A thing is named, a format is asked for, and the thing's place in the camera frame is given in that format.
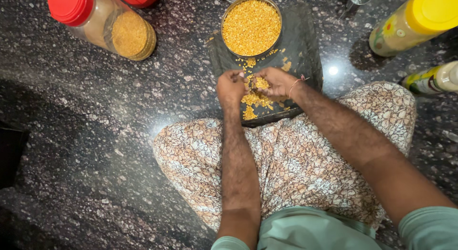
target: dark winnowing tray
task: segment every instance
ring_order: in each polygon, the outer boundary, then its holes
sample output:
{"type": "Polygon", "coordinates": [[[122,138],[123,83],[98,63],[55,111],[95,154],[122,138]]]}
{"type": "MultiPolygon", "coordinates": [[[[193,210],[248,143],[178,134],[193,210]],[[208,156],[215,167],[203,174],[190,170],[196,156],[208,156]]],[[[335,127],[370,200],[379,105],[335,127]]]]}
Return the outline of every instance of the dark winnowing tray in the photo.
{"type": "MultiPolygon", "coordinates": [[[[305,78],[310,77],[306,83],[321,92],[323,89],[323,72],[310,7],[307,3],[300,3],[281,10],[281,13],[283,19],[282,31],[280,39],[274,46],[274,49],[278,49],[277,53],[268,55],[264,60],[257,61],[253,68],[247,68],[252,73],[247,71],[245,76],[254,74],[265,67],[283,67],[288,62],[291,62],[288,73],[298,78],[301,75],[304,75],[305,78]]],[[[221,76],[222,73],[229,69],[241,69],[239,64],[241,63],[243,66],[244,62],[236,61],[238,57],[230,52],[224,44],[221,31],[212,33],[208,38],[208,52],[215,77],[221,76]]],[[[254,113],[258,117],[251,120],[243,120],[242,124],[253,128],[282,118],[295,117],[302,113],[299,106],[293,103],[292,100],[284,101],[284,106],[280,106],[275,101],[271,105],[273,111],[261,105],[258,107],[253,105],[254,113]]],[[[246,104],[242,103],[240,109],[240,118],[243,119],[242,111],[245,111],[246,104]]]]}

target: person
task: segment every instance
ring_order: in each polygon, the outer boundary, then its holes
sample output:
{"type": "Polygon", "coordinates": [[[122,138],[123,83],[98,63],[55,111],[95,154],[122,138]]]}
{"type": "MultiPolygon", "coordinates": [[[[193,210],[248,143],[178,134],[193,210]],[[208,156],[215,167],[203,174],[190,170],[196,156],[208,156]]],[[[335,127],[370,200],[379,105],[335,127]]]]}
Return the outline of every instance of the person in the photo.
{"type": "Polygon", "coordinates": [[[164,128],[153,150],[193,210],[217,230],[213,250],[389,249],[385,214],[408,249],[458,249],[458,209],[406,158],[415,99],[388,82],[330,100],[278,68],[255,77],[304,111],[248,129],[243,71],[218,80],[224,120],[164,128]]]}

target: leg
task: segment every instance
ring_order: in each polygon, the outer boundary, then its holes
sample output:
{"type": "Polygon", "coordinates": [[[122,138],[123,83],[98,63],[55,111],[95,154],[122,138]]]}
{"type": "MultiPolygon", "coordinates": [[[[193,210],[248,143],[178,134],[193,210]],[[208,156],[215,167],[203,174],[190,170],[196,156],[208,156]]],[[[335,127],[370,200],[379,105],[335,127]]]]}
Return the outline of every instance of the leg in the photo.
{"type": "MultiPolygon", "coordinates": [[[[407,90],[393,83],[372,83],[338,101],[408,152],[416,115],[407,90]]],[[[305,115],[249,133],[266,133],[278,126],[278,136],[269,144],[272,157],[266,160],[269,168],[261,188],[263,217],[289,206],[313,206],[376,229],[385,212],[372,190],[305,115]]]]}
{"type": "Polygon", "coordinates": [[[157,163],[210,228],[221,220],[221,121],[201,119],[165,127],[154,140],[157,163]]]}

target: yellow jar cap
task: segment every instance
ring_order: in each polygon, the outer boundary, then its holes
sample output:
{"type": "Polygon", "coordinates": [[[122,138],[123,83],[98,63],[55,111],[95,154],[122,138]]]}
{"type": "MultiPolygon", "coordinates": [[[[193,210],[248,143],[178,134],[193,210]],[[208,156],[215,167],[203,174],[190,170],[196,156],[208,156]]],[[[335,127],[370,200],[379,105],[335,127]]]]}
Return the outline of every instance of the yellow jar cap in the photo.
{"type": "Polygon", "coordinates": [[[458,0],[409,0],[405,11],[409,26],[434,34],[458,26],[458,0]]]}

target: red thread bracelet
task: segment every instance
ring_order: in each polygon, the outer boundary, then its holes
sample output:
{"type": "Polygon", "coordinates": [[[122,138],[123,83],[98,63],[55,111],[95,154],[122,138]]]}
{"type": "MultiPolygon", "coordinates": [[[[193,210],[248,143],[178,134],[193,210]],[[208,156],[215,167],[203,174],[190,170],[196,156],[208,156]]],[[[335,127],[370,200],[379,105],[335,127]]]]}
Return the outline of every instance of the red thread bracelet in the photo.
{"type": "Polygon", "coordinates": [[[300,78],[300,79],[297,79],[297,80],[293,83],[293,85],[291,85],[291,89],[289,89],[288,97],[291,98],[291,91],[293,90],[293,87],[296,85],[296,83],[297,83],[298,81],[306,81],[308,78],[310,78],[310,77],[305,78],[304,75],[301,75],[301,78],[300,78]]]}

